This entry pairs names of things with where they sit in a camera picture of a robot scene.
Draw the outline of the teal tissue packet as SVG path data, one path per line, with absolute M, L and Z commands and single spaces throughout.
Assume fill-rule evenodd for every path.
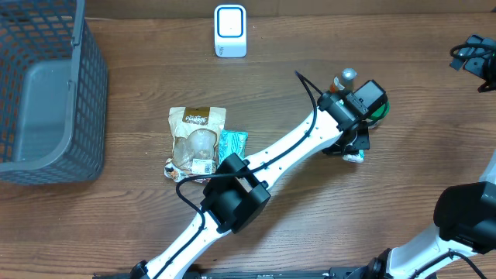
M 223 130 L 221 131 L 218 145 L 219 163 L 223 162 L 232 153 L 237 154 L 241 159 L 245 157 L 247 132 Z

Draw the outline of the brown snack bag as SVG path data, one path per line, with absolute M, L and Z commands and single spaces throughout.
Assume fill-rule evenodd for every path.
M 173 146 L 164 175 L 175 182 L 200 176 L 196 181 L 205 183 L 207 176 L 216 171 L 217 146 L 225 121 L 225 108 L 170 108 L 168 122 Z

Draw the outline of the green lid white jar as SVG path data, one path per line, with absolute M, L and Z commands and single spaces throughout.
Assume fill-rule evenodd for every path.
M 367 127 L 369 129 L 374 129 L 381 124 L 381 121 L 386 117 L 390 111 L 390 103 L 386 102 L 382 105 L 376 112 L 371 114 L 367 119 Z

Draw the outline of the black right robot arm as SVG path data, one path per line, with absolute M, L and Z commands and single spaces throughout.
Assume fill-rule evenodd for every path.
M 470 260 L 495 249 L 495 157 L 479 181 L 447 188 L 439 197 L 433 224 L 408 243 L 385 250 L 350 278 L 436 278 L 436 272 L 464 260 L 477 274 L 484 273 Z

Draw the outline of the green white tissue pack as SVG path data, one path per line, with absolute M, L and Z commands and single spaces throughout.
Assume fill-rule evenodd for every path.
M 342 156 L 342 158 L 345 161 L 348 161 L 351 163 L 361 164 L 365 160 L 365 151 L 364 150 L 358 150 L 356 152 L 346 153 Z

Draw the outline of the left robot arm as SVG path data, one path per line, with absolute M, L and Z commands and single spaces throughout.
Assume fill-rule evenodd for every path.
M 342 156 L 370 147 L 367 119 L 388 102 L 374 80 L 354 92 L 327 91 L 313 98 L 310 115 L 266 149 L 242 159 L 229 155 L 203 190 L 190 225 L 161 255 L 141 261 L 132 278 L 181 278 L 218 239 L 246 228 L 263 210 L 274 184 L 311 155 Z

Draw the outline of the yellow liquid bottle grey cap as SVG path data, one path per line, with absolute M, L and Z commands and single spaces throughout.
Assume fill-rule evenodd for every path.
M 332 93 L 337 91 L 354 91 L 354 80 L 356 77 L 357 72 L 353 68 L 345 68 L 333 78 L 329 90 Z

